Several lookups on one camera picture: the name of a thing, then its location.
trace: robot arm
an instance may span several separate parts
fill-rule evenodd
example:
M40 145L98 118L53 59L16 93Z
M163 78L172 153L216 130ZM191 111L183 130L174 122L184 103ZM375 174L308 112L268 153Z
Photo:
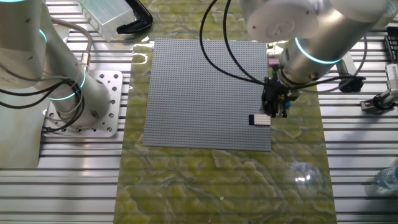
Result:
M44 72L56 76L43 80ZM33 86L44 90L62 80L74 82L82 94L79 101L73 97L76 92L70 86L61 85L49 95L65 123L71 120L70 111L83 99L85 106L74 127L87 127L106 114L110 105L108 89L88 74L59 37L45 3L0 0L0 88Z
M286 116L291 90L323 77L380 20L387 0L241 0L250 35L262 42L290 39L277 76L266 80L263 109Z

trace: gray lego baseplate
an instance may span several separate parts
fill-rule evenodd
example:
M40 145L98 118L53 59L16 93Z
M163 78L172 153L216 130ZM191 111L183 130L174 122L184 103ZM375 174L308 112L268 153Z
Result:
M209 58L245 77L223 41L204 41ZM258 42L230 42L240 64L258 80L267 76L267 48ZM145 146L270 151L271 127L250 126L259 114L263 86L231 78L204 58L199 40L156 39Z

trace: black clamp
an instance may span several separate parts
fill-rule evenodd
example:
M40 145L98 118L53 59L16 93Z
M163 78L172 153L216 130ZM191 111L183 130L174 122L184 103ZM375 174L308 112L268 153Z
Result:
M145 6L139 0L126 0L126 2L134 11L137 20L130 24L119 26L116 29L118 34L136 34L148 29L154 22L154 18Z
M345 79L340 82L338 88L343 93L359 93L364 85L363 81L366 80L364 77L353 77Z
M274 75L272 78L265 78L264 83L266 85L264 86L261 96L261 111L271 118L275 118L280 115L281 117L286 118L286 105L288 102L296 100L298 96L290 95L289 89L280 83L277 75Z
M388 107L385 108L385 107L383 107L383 106L380 105L380 101L382 101L380 95L376 95L376 96L373 98L373 106L374 106L376 109L381 110L381 111L392 110L392 109L394 109L395 106L397 106L396 103L392 103L392 104L388 105Z

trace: metal mounting plate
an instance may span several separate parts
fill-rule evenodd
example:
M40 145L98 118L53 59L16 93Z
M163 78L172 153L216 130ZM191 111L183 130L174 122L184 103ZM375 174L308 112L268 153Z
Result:
M118 130L119 107L121 101L121 92L123 85L123 74L120 71L91 71L90 75L103 82L111 95L111 103L108 112L95 124L85 128L69 127L56 133L44 134L47 138L111 138ZM52 103L46 112L47 117L44 120L44 126L51 128L62 127L63 121L55 121L60 118L57 115L55 107Z

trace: clear plastic box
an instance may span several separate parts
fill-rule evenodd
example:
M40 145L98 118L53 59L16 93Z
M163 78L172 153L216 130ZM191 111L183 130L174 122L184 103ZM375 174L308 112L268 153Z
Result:
M116 31L119 26L136 20L125 0L79 0L78 3L88 22L108 42L119 36Z

